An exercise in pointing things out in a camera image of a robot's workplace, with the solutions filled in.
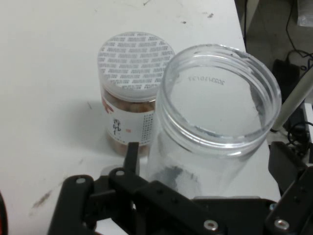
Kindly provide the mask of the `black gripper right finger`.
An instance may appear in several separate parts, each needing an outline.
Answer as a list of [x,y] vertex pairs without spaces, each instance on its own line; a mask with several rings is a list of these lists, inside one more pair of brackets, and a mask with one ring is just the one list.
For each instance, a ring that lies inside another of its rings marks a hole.
[[271,143],[268,170],[282,191],[265,220],[268,235],[313,233],[313,167],[303,163],[283,142]]

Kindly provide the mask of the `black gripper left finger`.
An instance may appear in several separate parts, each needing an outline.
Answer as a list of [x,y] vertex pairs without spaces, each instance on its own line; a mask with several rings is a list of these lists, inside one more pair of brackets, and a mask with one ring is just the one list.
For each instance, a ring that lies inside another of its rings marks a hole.
[[64,180],[48,229],[50,235],[93,235],[110,218],[129,235],[224,235],[226,224],[158,181],[137,175],[139,144],[132,142],[122,167],[94,180]]

